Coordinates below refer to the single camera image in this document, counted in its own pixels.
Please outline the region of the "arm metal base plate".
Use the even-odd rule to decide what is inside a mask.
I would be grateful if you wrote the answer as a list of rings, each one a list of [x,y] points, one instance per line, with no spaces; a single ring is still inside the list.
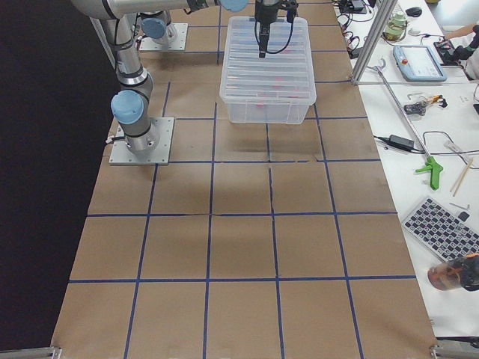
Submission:
[[[150,117],[150,130],[141,137],[124,134],[118,125],[109,157],[110,165],[168,165],[174,133],[173,117]]]
[[[139,45],[140,52],[184,52],[188,33],[187,23],[170,23],[154,21],[142,24],[144,34]]]

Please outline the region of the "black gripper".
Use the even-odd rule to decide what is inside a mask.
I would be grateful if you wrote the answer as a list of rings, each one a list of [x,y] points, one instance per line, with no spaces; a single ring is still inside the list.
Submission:
[[[259,29],[255,32],[259,36],[259,57],[265,58],[267,54],[268,36],[270,26],[278,19],[278,12],[283,10],[286,12],[286,21],[293,24],[297,15],[298,3],[291,0],[274,0],[274,1],[256,1],[254,9],[254,18],[259,24]]]

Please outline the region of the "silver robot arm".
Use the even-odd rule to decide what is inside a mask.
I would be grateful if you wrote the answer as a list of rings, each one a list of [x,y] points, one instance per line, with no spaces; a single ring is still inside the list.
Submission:
[[[166,43],[177,36],[177,30],[168,10],[140,13],[140,18],[144,35],[152,38],[156,43]]]
[[[86,16],[100,21],[106,42],[115,60],[115,72],[121,91],[114,95],[111,109],[124,133],[126,148],[134,154],[146,154],[158,144],[160,134],[148,117],[153,78],[143,67],[134,44],[134,32],[127,15],[145,13],[143,32],[162,39],[168,33],[170,10],[186,13],[222,6],[236,13],[247,1],[74,1],[74,7]]]

